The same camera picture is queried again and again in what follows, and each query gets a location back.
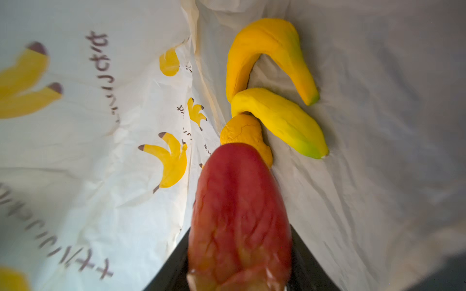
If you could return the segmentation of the yellow pear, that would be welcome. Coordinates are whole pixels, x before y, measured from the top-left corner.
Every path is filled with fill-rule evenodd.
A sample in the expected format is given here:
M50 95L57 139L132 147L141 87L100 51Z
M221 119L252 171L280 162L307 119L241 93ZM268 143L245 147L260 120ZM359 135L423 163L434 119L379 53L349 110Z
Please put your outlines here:
M269 168L273 166L271 148L264 142L262 127L252 115L240 114L224 126L220 134L220 144L244 143L255 148Z

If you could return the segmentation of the red apple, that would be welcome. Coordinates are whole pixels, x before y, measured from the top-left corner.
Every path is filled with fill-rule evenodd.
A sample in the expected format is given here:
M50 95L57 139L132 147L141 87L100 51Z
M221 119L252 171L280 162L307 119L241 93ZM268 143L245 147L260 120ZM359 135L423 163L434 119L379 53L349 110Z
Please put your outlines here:
M291 269L291 226L274 176L252 146L220 146L197 184L190 290L282 291Z

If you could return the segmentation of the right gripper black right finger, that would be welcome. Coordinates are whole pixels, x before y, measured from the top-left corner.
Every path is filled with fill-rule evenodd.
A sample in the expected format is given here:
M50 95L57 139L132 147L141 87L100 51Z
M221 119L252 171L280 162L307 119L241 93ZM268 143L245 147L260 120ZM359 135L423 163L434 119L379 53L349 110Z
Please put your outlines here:
M288 291L340 291L291 225L292 271Z

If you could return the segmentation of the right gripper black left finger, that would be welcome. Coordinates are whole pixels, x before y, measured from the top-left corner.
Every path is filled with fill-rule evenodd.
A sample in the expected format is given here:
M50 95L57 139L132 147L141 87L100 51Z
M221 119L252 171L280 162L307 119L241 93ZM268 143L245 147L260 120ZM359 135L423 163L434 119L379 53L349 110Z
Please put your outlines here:
M190 229L144 291L190 291L188 274L188 244Z

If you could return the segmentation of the yellow banana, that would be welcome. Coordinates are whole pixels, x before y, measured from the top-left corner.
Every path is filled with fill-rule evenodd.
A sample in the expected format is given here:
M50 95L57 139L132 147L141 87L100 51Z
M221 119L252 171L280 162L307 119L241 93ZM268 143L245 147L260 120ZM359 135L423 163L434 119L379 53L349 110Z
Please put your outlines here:
M237 93L231 101L231 115L251 113L276 137L301 155L317 160L330 150L316 120L296 103L264 88Z
M284 19L264 18L244 27L235 37L226 65L226 97L248 86L250 74L261 55L269 56L291 79L306 105L318 102L320 94L309 71L296 28Z

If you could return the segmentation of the cream banana print plastic bag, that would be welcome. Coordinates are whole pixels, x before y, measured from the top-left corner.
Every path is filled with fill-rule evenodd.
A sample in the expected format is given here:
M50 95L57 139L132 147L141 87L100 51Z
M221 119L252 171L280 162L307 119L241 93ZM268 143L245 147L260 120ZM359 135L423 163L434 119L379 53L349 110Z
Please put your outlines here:
M228 53L296 28L330 149L264 130L290 223L342 291L466 288L464 1L2 1L1 266L142 291L231 118Z

